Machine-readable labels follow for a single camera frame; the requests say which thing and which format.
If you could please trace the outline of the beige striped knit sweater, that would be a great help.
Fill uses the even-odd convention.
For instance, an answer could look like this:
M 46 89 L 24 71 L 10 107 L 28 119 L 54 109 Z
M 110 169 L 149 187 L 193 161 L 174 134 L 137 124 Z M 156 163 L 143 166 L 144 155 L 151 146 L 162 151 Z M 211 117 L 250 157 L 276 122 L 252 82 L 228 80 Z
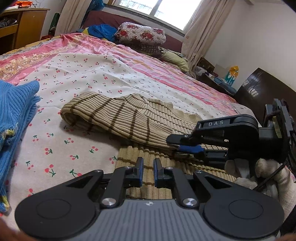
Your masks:
M 196 114 L 174 109 L 172 103 L 136 93 L 111 98 L 85 92 L 62 107 L 61 117 L 76 129 L 107 132 L 122 141 L 116 167 L 134 164 L 137 157 L 143 157 L 143 185 L 128 189 L 128 198 L 171 198 L 169 189 L 154 186 L 155 158 L 159 158 L 162 165 L 177 167 L 186 174 L 202 170 L 230 182 L 236 179 L 222 169 L 198 162 L 191 154 L 178 154 L 175 148 L 166 144 L 170 134 L 189 134 L 201 120 Z

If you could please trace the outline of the maroon sofa bench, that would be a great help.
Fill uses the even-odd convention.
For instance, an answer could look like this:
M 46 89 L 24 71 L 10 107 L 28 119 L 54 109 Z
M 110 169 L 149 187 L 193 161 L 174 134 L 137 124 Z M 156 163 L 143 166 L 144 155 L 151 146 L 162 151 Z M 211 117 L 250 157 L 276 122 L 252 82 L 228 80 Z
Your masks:
M 86 27 L 90 27 L 91 25 L 107 24 L 117 29 L 124 22 L 130 22 L 134 24 L 152 27 L 151 24 L 142 24 L 133 19 L 115 15 L 105 11 L 90 11 L 86 16 L 85 22 L 82 24 L 82 28 L 85 29 Z M 164 27 L 157 28 L 163 29 L 166 34 L 166 42 L 162 45 L 162 47 L 180 53 L 182 48 L 182 42 L 177 38 L 174 38 L 173 34 L 170 34 L 167 30 L 165 30 Z

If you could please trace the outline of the cherry print bed sheet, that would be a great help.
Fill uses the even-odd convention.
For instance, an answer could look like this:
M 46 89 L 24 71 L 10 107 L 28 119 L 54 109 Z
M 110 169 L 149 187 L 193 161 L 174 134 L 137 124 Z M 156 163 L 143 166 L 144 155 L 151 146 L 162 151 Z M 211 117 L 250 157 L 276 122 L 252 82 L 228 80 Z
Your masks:
M 58 54 L 20 79 L 29 82 L 40 85 L 40 101 L 4 182 L 10 209 L 3 219 L 12 228 L 26 197 L 95 169 L 111 173 L 137 157 L 144 159 L 143 185 L 127 196 L 169 199 L 169 190 L 154 186 L 154 158 L 186 173 L 196 165 L 169 158 L 167 136 L 238 113 L 231 97 L 140 54 Z

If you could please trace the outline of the blue folded knit garment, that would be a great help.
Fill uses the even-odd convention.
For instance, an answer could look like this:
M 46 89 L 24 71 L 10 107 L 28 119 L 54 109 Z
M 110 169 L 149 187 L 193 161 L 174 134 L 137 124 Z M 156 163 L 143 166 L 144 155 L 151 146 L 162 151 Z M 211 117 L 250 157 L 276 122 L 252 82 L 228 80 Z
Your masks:
M 37 80 L 18 86 L 1 81 L 1 213 L 10 209 L 4 183 L 23 132 L 36 114 L 39 88 Z

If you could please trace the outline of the wooden desk cabinet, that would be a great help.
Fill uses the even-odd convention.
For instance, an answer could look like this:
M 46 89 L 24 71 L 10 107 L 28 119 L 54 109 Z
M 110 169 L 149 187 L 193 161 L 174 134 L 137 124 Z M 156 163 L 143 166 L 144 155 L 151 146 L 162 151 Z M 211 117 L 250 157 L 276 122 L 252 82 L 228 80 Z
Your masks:
M 16 23 L 1 28 L 1 54 L 39 41 L 48 11 L 46 8 L 5 10 L 1 20 L 12 19 Z

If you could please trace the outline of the orange object on desk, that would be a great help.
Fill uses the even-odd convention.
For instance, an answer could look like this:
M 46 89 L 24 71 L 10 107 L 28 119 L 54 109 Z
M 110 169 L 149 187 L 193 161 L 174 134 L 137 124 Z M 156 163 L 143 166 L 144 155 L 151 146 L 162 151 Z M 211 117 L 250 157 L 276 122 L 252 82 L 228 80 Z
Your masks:
M 19 7 L 19 8 L 30 8 L 31 5 L 33 4 L 32 1 L 16 1 L 16 5 Z

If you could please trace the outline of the colourful carton on nightstand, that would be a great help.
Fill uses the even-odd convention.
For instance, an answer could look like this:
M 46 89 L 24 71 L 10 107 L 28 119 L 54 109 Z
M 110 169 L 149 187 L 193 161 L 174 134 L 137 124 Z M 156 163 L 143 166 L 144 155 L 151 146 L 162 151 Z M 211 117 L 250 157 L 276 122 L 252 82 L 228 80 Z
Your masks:
M 238 74 L 239 74 L 239 67 L 232 66 L 229 68 L 229 71 L 227 72 L 224 79 L 227 82 L 227 84 L 231 86 L 236 80 L 236 78 L 238 77 Z

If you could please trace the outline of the olive green pillow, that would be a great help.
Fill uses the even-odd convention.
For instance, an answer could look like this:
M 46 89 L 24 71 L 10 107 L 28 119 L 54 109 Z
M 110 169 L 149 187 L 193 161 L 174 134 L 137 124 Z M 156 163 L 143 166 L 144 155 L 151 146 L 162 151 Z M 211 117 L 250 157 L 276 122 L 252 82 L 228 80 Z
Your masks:
M 173 53 L 171 51 L 166 51 L 161 55 L 159 59 L 161 61 L 165 61 L 173 65 L 176 65 L 183 73 L 189 72 L 188 61 L 185 58 L 180 57 L 176 53 Z

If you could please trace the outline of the pink striped blanket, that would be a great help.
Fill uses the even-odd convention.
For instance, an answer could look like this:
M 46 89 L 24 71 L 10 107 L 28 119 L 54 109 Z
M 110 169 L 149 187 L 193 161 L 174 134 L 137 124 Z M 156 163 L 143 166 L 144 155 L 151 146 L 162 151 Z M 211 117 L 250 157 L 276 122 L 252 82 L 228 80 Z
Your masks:
M 83 92 L 108 97 L 139 93 L 170 102 L 203 120 L 237 115 L 236 101 L 173 65 L 81 33 L 65 34 L 1 56 L 1 80 L 40 83 L 41 104 L 62 106 Z

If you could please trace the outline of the right beige curtain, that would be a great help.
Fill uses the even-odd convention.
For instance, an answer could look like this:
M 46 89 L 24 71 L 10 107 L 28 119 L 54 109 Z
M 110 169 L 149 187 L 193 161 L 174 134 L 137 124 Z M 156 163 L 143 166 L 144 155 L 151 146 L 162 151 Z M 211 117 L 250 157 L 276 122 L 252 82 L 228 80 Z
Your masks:
M 231 0 L 201 1 L 189 22 L 181 48 L 181 53 L 188 60 L 190 72 L 194 71 L 200 58 L 209 50 L 234 3 Z

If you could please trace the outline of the dark wooden headboard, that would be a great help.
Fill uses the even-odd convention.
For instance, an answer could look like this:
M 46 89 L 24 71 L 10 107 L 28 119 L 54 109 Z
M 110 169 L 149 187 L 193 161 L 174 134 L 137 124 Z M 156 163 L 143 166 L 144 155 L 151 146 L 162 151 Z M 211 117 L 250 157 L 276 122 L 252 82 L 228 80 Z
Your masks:
M 253 111 L 259 123 L 263 123 L 265 105 L 275 98 L 287 102 L 289 113 L 295 119 L 295 91 L 261 68 L 257 68 L 234 94 L 239 104 Z

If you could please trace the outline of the dark nightstand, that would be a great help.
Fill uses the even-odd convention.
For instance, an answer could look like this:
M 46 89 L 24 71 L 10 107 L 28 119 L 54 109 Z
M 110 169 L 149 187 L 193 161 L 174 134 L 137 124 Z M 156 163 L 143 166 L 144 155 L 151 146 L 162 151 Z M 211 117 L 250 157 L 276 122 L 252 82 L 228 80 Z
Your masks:
M 222 85 L 222 83 L 217 83 L 214 80 L 212 80 L 208 75 L 206 75 L 205 73 L 203 73 L 201 76 L 197 76 L 197 80 L 208 85 L 209 87 L 217 90 L 218 92 L 227 94 L 229 96 L 234 96 L 235 92 L 233 92 L 232 90 L 229 90 L 228 88 L 226 88 L 224 85 Z

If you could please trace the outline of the beige curtain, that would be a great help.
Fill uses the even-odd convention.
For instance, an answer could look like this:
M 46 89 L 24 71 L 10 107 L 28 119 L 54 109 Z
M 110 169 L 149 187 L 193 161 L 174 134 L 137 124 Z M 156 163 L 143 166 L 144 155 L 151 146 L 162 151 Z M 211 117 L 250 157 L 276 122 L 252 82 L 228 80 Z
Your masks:
M 200 58 L 209 50 L 234 3 L 231 0 L 201 1 L 189 22 L 181 48 L 181 53 L 188 60 L 190 72 L 194 71 Z
M 75 32 L 81 26 L 91 0 L 67 0 L 55 30 L 55 36 Z

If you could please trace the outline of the red floral folded quilt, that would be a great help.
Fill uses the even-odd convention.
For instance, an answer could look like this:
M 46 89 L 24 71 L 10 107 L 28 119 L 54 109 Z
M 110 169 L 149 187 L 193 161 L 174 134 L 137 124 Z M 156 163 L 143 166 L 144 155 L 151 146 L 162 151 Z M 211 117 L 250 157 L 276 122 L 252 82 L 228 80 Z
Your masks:
M 128 47 L 159 47 L 167 37 L 163 29 L 124 22 L 118 27 L 115 39 Z

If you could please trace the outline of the blue yellow crumpled garment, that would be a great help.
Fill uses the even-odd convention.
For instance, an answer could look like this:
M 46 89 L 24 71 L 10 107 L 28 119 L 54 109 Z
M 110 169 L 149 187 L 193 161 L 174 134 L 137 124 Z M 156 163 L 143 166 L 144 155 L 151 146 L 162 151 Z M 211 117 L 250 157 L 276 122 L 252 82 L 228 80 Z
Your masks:
M 111 42 L 116 42 L 116 32 L 116 28 L 107 24 L 91 25 L 82 31 L 82 33 L 86 35 L 97 37 L 99 39 L 106 39 Z

